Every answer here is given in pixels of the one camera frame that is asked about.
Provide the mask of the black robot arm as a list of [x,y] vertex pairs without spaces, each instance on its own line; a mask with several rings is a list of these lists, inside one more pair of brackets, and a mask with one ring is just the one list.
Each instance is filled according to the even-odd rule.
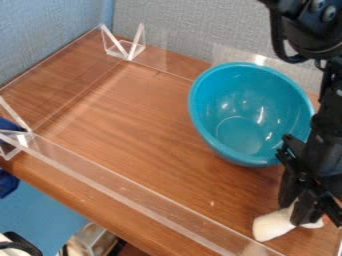
[[278,58],[312,60],[324,72],[309,138],[285,135],[277,153],[285,166],[278,204],[293,209],[296,226],[326,216],[342,227],[342,0],[258,1],[269,9]]

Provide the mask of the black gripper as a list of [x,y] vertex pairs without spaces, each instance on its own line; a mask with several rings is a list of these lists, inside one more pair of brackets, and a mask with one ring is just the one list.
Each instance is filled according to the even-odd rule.
[[308,142],[286,134],[277,157],[285,166],[278,204],[294,203],[290,222],[314,224],[328,215],[342,227],[342,123],[316,114]]

